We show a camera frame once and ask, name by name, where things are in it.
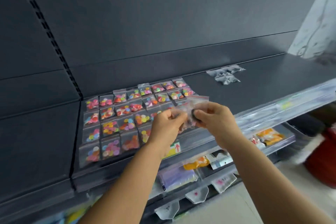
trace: hand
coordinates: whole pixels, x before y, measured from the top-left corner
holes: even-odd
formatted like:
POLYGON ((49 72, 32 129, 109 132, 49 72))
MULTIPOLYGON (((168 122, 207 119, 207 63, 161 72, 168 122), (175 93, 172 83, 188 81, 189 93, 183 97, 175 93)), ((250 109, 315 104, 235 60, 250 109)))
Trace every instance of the hand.
POLYGON ((202 121, 196 125, 207 128, 221 148, 226 148, 229 141, 244 138, 228 107, 214 102, 204 102, 197 104, 195 108, 197 109, 194 111, 195 117, 202 121))
POLYGON ((186 112, 181 112, 174 118, 169 109, 159 113, 153 120, 152 131, 146 145, 152 145, 163 158, 169 152, 170 145, 176 139, 179 128, 187 120, 187 116, 186 112))

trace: person's left hand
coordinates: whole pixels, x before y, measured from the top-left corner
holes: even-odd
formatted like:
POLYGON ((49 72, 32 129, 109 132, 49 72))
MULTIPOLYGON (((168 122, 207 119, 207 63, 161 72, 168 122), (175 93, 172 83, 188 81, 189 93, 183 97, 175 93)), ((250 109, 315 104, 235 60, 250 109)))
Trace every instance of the person's left hand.
POLYGON ((186 112, 181 112, 174 118, 170 109, 159 113, 154 118, 152 131, 146 145, 153 146, 163 158, 169 152, 170 145, 176 139, 179 128, 187 120, 187 116, 186 112))

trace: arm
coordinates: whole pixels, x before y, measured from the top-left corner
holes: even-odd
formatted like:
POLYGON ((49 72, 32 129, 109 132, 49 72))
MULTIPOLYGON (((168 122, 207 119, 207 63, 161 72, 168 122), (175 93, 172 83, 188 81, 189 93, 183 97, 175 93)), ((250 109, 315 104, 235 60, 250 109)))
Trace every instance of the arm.
POLYGON ((120 178, 83 216, 79 224, 139 223, 162 158, 186 120, 182 113, 172 119, 170 110, 157 115, 148 142, 126 166, 120 178))
POLYGON ((194 112, 202 121, 198 125, 229 151, 264 223, 334 223, 244 137, 229 108, 212 102, 199 108, 194 112))

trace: forearm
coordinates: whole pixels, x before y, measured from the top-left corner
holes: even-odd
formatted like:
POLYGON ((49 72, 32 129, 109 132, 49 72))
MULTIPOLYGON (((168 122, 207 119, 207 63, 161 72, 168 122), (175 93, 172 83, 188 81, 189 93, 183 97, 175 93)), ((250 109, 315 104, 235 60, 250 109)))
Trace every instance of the forearm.
POLYGON ((139 223, 162 159, 155 151, 143 146, 80 224, 139 223))
POLYGON ((334 223, 245 137, 231 140, 227 150, 265 224, 334 223))

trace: floor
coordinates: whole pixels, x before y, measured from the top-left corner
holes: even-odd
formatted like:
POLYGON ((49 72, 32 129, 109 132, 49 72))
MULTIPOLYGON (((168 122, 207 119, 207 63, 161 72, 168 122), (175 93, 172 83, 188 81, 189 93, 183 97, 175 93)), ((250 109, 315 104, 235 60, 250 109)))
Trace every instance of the floor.
MULTIPOLYGON (((336 220, 336 190, 316 180, 301 164, 280 163, 281 172, 312 202, 336 220)), ((208 204, 177 219, 175 224, 263 224, 243 183, 228 189, 208 204)))

